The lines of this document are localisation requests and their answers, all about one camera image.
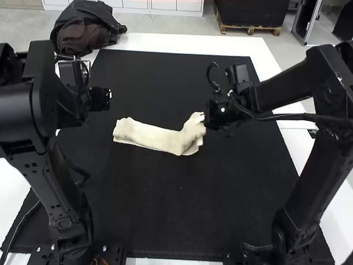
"metal frame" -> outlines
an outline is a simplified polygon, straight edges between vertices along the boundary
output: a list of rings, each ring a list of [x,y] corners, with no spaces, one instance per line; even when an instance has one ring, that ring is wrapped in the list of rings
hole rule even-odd
[[[309,41],[309,38],[310,38],[310,35],[311,35],[311,32],[313,30],[313,27],[314,27],[314,23],[316,21],[316,17],[320,11],[320,8],[321,8],[321,3],[322,3],[322,0],[317,0],[316,2],[316,5],[315,5],[315,8],[314,8],[314,12],[311,16],[311,19],[310,19],[310,22],[308,23],[308,26],[307,26],[307,32],[305,34],[305,37],[301,37],[298,32],[296,32],[296,29],[297,29],[297,24],[298,24],[298,20],[299,20],[299,16],[301,14],[301,11],[302,11],[302,7],[303,5],[305,4],[305,0],[302,0],[298,6],[298,11],[297,11],[297,14],[296,14],[296,17],[295,17],[295,20],[294,20],[294,23],[293,23],[293,27],[292,27],[292,34],[294,35],[294,37],[303,45],[303,46],[317,46],[319,44],[308,44],[308,41]]]

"cloth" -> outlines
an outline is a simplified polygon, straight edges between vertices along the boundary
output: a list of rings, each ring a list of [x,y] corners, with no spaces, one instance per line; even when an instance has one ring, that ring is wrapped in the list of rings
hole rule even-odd
[[[127,27],[117,22],[112,13],[113,8],[102,1],[74,0],[50,33],[56,53],[82,57],[93,49],[116,44]]]
[[[196,153],[203,144],[204,120],[203,112],[194,112],[181,131],[174,131],[140,123],[130,117],[123,118],[116,121],[113,141],[188,156]]]

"cabinet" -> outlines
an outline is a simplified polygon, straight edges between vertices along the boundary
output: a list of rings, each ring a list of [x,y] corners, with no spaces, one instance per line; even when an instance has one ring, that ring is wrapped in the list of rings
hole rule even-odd
[[[42,1],[45,10],[64,10],[73,0],[0,0]],[[201,17],[204,0],[101,0],[113,7],[114,13],[181,15]]]
[[[44,4],[51,4],[56,6],[68,6],[68,0],[44,0]]]
[[[104,3],[111,7],[122,7],[122,0],[105,0]]]
[[[122,0],[122,7],[148,9],[148,2],[147,0]]]
[[[0,8],[43,9],[41,0],[0,0]]]
[[[176,10],[176,2],[176,0],[151,0],[151,8],[160,10]]]
[[[176,0],[179,11],[201,12],[202,0]]]

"floor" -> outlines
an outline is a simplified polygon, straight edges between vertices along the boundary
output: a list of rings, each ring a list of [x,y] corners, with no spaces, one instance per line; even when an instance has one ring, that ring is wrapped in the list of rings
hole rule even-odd
[[[205,0],[202,18],[174,17],[164,15],[114,14],[117,21],[126,24],[129,32],[171,33],[196,35],[221,35],[212,9],[211,0]],[[27,50],[32,40],[48,39],[60,11],[0,9],[0,43],[8,42],[17,51]],[[255,31],[253,37],[264,38],[278,64],[285,70],[305,58],[308,47],[303,47],[291,34],[295,14],[288,14],[281,36],[274,37],[267,30]],[[337,44],[330,33],[331,21],[321,16],[316,22],[310,44]],[[245,30],[233,30],[227,36],[246,36]],[[304,107],[314,112],[312,100],[305,100]]]

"wooden pallet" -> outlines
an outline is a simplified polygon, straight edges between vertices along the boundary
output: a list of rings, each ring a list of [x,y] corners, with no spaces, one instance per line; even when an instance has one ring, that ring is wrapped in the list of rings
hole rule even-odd
[[[217,19],[217,23],[218,26],[220,28],[221,34],[225,34],[227,33],[226,30],[227,29],[247,29],[248,30],[248,35],[253,35],[254,34],[254,30],[255,29],[267,29],[267,30],[271,30],[272,34],[274,36],[279,36],[281,34],[281,30],[282,27],[278,26],[278,27],[269,27],[269,26],[236,26],[236,25],[225,25],[222,22],[220,13],[218,12],[218,9],[216,7],[216,5],[213,5],[213,10],[215,11],[215,15],[216,15],[216,19]]]

